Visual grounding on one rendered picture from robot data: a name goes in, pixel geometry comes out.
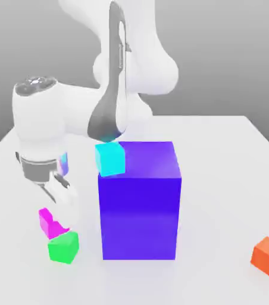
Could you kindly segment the large blue box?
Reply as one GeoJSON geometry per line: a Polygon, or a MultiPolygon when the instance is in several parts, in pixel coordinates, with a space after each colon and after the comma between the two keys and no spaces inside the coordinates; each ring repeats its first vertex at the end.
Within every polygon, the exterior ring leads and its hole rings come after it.
{"type": "Polygon", "coordinates": [[[126,142],[123,174],[98,178],[105,260],[176,257],[182,175],[171,141],[126,142]]]}

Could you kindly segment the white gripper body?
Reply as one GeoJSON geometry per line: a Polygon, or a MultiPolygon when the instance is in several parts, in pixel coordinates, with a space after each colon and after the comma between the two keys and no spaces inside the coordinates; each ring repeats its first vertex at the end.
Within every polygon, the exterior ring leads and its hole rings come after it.
{"type": "Polygon", "coordinates": [[[79,220],[79,201],[76,190],[65,178],[50,178],[40,186],[54,202],[48,208],[64,228],[75,228],[79,220]]]}

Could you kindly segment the small magenta cube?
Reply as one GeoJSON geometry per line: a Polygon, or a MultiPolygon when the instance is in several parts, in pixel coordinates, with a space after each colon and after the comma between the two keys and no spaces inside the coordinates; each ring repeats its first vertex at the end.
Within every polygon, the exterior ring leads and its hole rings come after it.
{"type": "Polygon", "coordinates": [[[54,220],[51,212],[47,208],[39,210],[39,223],[48,239],[54,239],[70,230],[69,228],[64,228],[58,221],[54,220]]]}

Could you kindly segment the small cyan cube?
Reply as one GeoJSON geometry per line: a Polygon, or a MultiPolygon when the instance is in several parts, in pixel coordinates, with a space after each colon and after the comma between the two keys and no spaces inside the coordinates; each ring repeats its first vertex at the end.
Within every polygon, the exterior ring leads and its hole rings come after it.
{"type": "Polygon", "coordinates": [[[101,177],[123,174],[126,171],[126,155],[119,142],[95,145],[95,160],[101,177]]]}

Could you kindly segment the small green cube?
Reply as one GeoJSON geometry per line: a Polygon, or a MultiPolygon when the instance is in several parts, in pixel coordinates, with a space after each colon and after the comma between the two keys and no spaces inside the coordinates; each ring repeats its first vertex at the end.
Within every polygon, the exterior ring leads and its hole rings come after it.
{"type": "Polygon", "coordinates": [[[71,264],[79,250],[77,232],[69,231],[48,242],[49,258],[52,261],[71,264]]]}

